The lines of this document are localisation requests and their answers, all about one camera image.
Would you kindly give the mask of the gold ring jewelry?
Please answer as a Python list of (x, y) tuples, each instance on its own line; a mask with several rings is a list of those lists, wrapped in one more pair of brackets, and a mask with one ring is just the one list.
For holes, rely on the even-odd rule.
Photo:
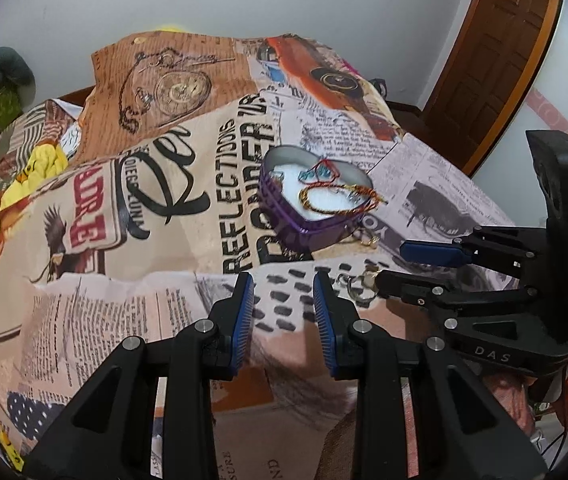
[(377, 247), (379, 238), (378, 236), (365, 226), (359, 226), (353, 233), (352, 236), (357, 240), (362, 246), (375, 249)]

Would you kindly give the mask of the silver earring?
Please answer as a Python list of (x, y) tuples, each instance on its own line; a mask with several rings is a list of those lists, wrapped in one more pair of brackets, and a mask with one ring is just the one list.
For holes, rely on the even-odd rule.
[(350, 275), (340, 273), (337, 283), (346, 289), (346, 293), (350, 300), (360, 308), (368, 308), (377, 298), (377, 286), (375, 278), (377, 271), (364, 271), (362, 274)]

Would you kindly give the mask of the purple heart tin box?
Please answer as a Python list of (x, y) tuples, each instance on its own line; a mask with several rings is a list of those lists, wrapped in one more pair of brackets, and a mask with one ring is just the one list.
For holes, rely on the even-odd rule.
[(278, 240), (296, 252), (317, 252), (341, 242), (384, 202), (359, 167), (293, 145), (267, 151), (259, 195)]

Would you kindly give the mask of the white sliding door hearts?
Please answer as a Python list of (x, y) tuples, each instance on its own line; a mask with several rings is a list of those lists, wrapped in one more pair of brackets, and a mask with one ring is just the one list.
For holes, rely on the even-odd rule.
[(516, 226), (543, 226), (546, 202), (534, 173), (528, 130), (568, 133), (568, 0), (549, 49), (522, 105), (473, 181)]

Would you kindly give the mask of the brown wooden door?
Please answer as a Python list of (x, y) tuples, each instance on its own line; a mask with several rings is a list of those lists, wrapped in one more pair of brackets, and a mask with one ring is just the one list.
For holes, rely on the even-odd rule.
[(470, 0), (424, 108), (430, 145), (474, 174), (530, 89), (562, 0)]

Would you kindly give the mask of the newspaper print bed quilt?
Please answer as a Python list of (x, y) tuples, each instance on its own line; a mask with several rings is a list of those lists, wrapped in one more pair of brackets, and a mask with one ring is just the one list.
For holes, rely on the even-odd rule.
[[(405, 133), (372, 84), (293, 35), (143, 32), (93, 56), (96, 86), (60, 136), (69, 165), (0, 213), (0, 457), (22, 471), (72, 396), (128, 336), (171, 338), (251, 274), (243, 369), (211, 387), (224, 479), (347, 479), (354, 382), (323, 363), (325, 272), (402, 271), (403, 240), (448, 242), (508, 216)], [(317, 252), (286, 248), (259, 195), (271, 148), (359, 167), (384, 200)]]

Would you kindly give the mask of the yellow garment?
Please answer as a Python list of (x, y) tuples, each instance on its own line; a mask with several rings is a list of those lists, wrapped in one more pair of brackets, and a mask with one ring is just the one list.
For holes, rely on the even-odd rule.
[(0, 213), (18, 203), (22, 198), (28, 197), (43, 182), (57, 177), (69, 165), (67, 155), (59, 143), (45, 142), (38, 144), (32, 151), (26, 169), (18, 173), (18, 176), (8, 186), (0, 199)]

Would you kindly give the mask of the yellow round object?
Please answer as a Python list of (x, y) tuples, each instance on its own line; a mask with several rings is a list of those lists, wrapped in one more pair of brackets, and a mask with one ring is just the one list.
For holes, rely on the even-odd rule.
[(173, 25), (161, 25), (156, 28), (158, 32), (174, 32), (174, 34), (180, 34), (181, 32), (186, 32), (183, 28), (173, 26)]

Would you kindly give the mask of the dark green plush toy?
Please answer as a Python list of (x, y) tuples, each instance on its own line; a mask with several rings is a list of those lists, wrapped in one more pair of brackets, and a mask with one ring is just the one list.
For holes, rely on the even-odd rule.
[(34, 73), (22, 56), (10, 47), (0, 47), (0, 84), (14, 86), (22, 106), (32, 104), (36, 93)]

